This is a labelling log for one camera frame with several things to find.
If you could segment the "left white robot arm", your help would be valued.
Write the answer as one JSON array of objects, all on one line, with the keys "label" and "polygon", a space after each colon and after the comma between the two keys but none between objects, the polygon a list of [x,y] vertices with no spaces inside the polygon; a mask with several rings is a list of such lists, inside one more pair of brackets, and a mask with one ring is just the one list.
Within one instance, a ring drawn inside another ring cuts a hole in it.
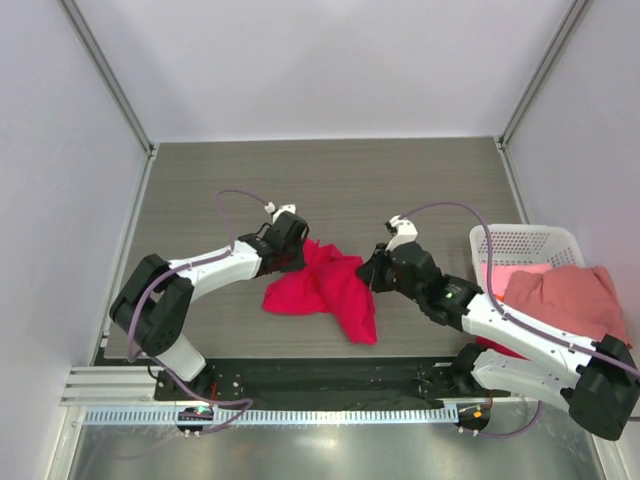
[{"label": "left white robot arm", "polygon": [[240,281],[305,267],[309,227],[293,205],[271,215],[258,232],[192,257],[166,261],[144,257],[113,301],[109,317],[133,345],[158,360],[190,398],[210,395],[213,367],[183,334],[187,313],[199,298]]}]

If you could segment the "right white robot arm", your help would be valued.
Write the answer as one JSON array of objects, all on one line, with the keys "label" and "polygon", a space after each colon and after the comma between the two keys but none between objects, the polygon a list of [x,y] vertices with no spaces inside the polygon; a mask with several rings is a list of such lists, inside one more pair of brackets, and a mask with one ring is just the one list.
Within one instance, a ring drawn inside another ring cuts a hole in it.
[{"label": "right white robot arm", "polygon": [[583,429],[605,440],[622,436],[639,401],[639,371],[627,346],[551,327],[498,302],[477,284],[444,274],[433,257],[411,241],[378,244],[356,270],[375,293],[397,292],[431,321],[492,340],[516,357],[468,346],[450,372],[462,395],[485,390],[519,394],[563,410]]}]

